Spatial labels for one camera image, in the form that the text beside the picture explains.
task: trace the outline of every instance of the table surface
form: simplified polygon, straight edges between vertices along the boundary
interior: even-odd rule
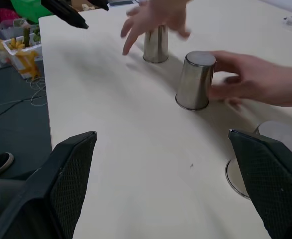
[[[255,0],[195,0],[187,42],[169,35],[169,60],[142,59],[143,37],[122,56],[129,7],[84,12],[88,30],[40,19],[52,144],[97,131],[75,239],[269,239],[251,201],[228,185],[231,128],[292,124],[292,107],[212,102],[190,112],[175,102],[185,55],[228,50],[292,66],[290,13]],[[224,74],[216,74],[218,81]]]

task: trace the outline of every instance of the hand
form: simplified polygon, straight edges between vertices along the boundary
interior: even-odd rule
[[[215,72],[237,74],[223,84],[212,85],[210,97],[217,99],[252,99],[277,106],[292,106],[292,67],[279,66],[260,58],[215,51]]]
[[[121,37],[125,37],[129,31],[130,34],[124,45],[123,55],[128,54],[138,36],[161,24],[167,25],[169,29],[176,31],[183,38],[189,37],[190,33],[185,28],[186,3],[174,8],[166,7],[163,10],[157,5],[151,4],[150,1],[141,1],[138,7],[127,12],[129,19],[122,27]]]

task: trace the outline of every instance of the gray carpet floor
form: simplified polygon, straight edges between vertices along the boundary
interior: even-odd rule
[[[0,103],[30,98],[35,92],[13,67],[0,69]],[[44,103],[46,97],[35,102]],[[0,113],[12,105],[0,106]],[[15,157],[13,165],[0,178],[37,169],[51,150],[47,105],[36,107],[24,101],[0,116],[0,154],[10,152]]]

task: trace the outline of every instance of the floor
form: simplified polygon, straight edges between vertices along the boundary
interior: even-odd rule
[[[13,67],[0,70],[0,103],[30,98],[35,92]],[[36,104],[44,102],[46,97],[38,99]],[[0,106],[0,113],[12,105]],[[13,165],[0,178],[37,169],[51,150],[47,105],[36,107],[25,101],[0,116],[0,153],[11,152],[15,157]]]

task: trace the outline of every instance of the white table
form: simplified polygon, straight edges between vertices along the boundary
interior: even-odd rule
[[[191,37],[171,34],[169,60],[153,65],[142,59],[142,37],[121,55],[126,10],[84,12],[88,30],[40,19],[52,144],[90,130],[98,137],[74,238],[270,238],[251,201],[226,181],[234,156],[227,133],[267,120],[292,124],[292,108],[247,101],[240,113],[222,103],[189,112],[174,98],[192,50],[292,66],[292,33],[280,25],[290,13],[256,0],[195,0]]]

